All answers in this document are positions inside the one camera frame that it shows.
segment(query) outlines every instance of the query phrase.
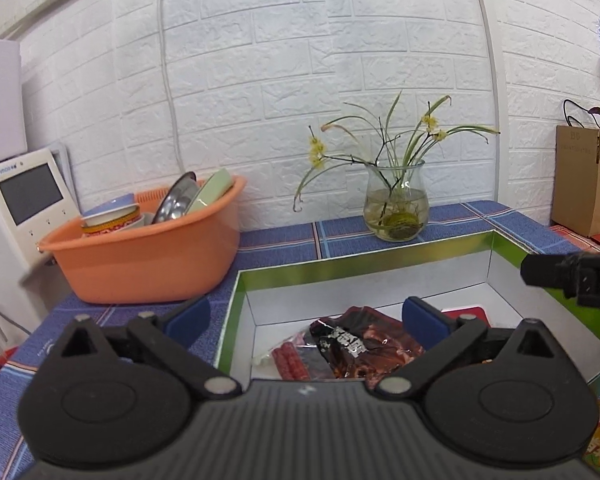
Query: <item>screen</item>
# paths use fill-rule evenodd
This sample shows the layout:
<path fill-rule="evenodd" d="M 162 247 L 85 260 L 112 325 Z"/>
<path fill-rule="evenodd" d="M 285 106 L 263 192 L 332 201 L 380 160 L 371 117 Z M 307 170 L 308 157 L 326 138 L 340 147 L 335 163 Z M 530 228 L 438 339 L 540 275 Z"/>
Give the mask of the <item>screen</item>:
<path fill-rule="evenodd" d="M 16 225 L 62 200 L 62 193 L 48 164 L 3 180 L 0 192 Z"/>

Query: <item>countertop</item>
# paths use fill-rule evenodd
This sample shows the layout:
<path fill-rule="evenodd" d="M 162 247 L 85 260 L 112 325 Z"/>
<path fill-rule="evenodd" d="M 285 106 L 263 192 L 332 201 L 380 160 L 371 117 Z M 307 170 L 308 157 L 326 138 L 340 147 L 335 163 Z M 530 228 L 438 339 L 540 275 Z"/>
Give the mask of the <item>countertop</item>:
<path fill-rule="evenodd" d="M 415 240 L 402 245 L 492 229 L 515 238 L 529 251 L 558 254 L 578 250 L 548 228 L 490 201 L 433 207 L 426 229 Z M 190 352 L 208 362 L 213 360 L 238 270 L 363 253 L 396 245 L 400 244 L 375 238 L 361 217 L 243 233 L 231 269 L 222 283 L 209 294 L 212 307 L 210 327 L 193 344 Z M 0 479 L 16 478 L 32 463 L 16 423 L 18 400 L 50 346 L 74 316 L 89 314 L 101 326 L 121 325 L 143 310 L 153 310 L 161 315 L 176 304 L 96 305 L 84 303 L 75 295 L 58 304 L 0 371 Z"/>

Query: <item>water heater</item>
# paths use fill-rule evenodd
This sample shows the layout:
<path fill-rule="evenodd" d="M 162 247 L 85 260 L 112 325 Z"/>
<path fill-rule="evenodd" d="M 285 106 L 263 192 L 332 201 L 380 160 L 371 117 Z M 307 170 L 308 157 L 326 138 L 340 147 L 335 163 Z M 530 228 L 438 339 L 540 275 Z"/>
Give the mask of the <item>water heater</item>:
<path fill-rule="evenodd" d="M 0 162 L 26 151 L 20 44 L 17 41 L 0 40 Z"/>

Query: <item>cardboard box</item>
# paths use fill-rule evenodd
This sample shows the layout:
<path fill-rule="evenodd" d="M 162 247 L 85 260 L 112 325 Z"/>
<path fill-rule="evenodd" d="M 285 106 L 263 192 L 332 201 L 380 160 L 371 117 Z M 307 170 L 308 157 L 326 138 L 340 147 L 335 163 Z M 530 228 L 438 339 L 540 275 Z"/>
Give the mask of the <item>cardboard box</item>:
<path fill-rule="evenodd" d="M 583 236 L 600 233 L 600 130 L 557 127 L 551 220 Z"/>
<path fill-rule="evenodd" d="M 480 306 L 492 326 L 541 319 L 600 394 L 600 308 L 580 307 L 561 291 L 526 286 L 526 251 L 490 231 L 371 253 L 241 270 L 224 320 L 216 366 L 240 381 L 279 377 L 253 366 L 319 317 L 371 306 L 402 319 L 402 302 L 419 296 L 443 310 Z"/>

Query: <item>orange plastic basin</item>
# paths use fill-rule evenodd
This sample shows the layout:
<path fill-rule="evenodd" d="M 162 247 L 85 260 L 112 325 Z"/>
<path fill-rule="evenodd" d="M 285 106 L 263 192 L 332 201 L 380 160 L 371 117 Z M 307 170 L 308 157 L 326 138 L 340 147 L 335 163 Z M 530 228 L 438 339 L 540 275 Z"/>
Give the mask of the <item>orange plastic basin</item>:
<path fill-rule="evenodd" d="M 75 218 L 40 240 L 77 296 L 88 303 L 159 303 L 206 294 L 229 270 L 240 242 L 238 195 L 244 177 L 204 209 L 155 225 L 82 237 Z M 155 213 L 168 188 L 136 194 Z"/>

